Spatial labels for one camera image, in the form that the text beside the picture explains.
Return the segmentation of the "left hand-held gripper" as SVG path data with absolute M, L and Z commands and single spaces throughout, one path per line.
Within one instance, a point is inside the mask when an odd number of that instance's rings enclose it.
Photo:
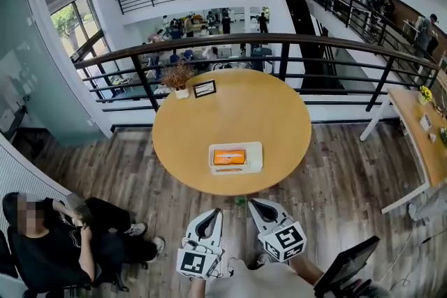
M 177 251 L 176 272 L 189 278 L 209 279 L 224 254 L 222 227 L 220 209 L 211 209 L 193 219 Z

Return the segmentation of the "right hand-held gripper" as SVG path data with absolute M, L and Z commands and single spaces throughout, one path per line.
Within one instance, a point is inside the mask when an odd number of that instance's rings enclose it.
M 285 262 L 301 254 L 307 245 L 307 237 L 299 222 L 290 220 L 276 225 L 268 231 L 268 224 L 280 222 L 288 214 L 278 203 L 271 200 L 252 198 L 248 202 L 249 210 L 259 233 L 264 250 L 275 260 Z

